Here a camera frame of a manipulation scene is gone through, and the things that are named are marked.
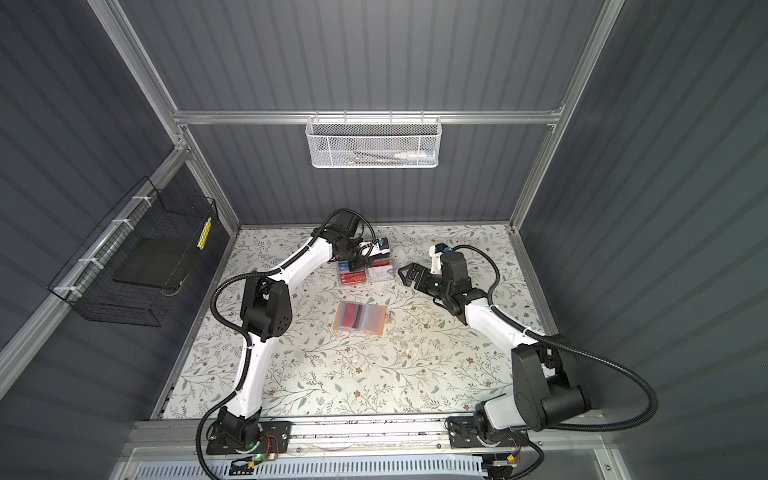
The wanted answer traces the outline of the clear acrylic card display stand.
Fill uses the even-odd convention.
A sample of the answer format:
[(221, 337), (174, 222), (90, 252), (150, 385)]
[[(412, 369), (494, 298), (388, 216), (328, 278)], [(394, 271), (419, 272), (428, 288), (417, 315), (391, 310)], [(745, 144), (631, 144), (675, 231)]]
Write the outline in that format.
[(337, 261), (339, 283), (343, 287), (392, 280), (390, 242), (381, 237), (375, 242), (362, 242), (347, 258)]

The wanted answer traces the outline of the pink leather card wallet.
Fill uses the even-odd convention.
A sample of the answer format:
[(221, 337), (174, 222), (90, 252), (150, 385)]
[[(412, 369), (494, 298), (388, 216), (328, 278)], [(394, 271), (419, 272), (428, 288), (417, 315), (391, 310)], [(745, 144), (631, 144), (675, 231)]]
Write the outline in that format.
[(388, 319), (386, 306), (342, 301), (332, 326), (338, 331), (381, 336)]

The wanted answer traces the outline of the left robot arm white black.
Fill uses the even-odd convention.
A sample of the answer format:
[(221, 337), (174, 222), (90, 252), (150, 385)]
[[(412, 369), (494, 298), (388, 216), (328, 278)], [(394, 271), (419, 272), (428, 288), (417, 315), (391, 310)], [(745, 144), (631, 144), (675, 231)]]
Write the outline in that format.
[[(351, 271), (371, 265), (376, 256), (390, 253), (389, 242), (376, 234), (359, 213), (342, 208), (329, 214), (294, 253), (266, 271), (235, 275), (217, 287), (209, 310), (221, 325), (243, 338), (243, 350), (232, 393), (210, 412), (216, 415), (214, 432), (232, 448), (250, 452), (264, 436), (259, 425), (262, 389), (277, 339), (293, 319), (291, 298), (298, 286), (319, 267), (345, 261)], [(240, 324), (227, 320), (218, 299), (232, 284), (244, 283)]]

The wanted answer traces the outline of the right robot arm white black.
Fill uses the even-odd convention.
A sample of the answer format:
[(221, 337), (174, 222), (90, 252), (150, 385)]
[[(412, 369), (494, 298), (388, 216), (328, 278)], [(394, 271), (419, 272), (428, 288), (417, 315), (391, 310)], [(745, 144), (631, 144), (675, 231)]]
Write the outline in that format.
[(429, 267), (409, 263), (399, 268), (402, 283), (431, 297), (511, 360), (513, 391), (475, 408), (474, 429), (480, 439), (488, 441), (503, 430), (553, 428), (591, 409), (576, 355), (549, 344), (560, 336), (537, 340), (534, 330), (503, 318), (490, 293), (473, 284), (461, 252), (440, 244), (431, 257)]

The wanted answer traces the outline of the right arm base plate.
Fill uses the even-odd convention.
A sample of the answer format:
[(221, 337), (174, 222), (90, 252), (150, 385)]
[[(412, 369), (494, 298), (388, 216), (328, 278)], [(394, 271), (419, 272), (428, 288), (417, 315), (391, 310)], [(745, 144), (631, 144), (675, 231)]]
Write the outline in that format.
[(453, 449), (507, 448), (519, 450), (524, 444), (509, 429), (494, 430), (474, 416), (449, 416), (444, 420)]

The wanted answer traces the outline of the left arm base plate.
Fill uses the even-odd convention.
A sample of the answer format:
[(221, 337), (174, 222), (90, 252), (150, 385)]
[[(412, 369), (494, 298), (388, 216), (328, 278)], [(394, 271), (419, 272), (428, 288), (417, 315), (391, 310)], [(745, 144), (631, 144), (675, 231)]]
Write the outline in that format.
[(207, 455), (283, 454), (287, 452), (293, 424), (288, 421), (258, 421), (226, 426), (214, 421), (206, 430)]

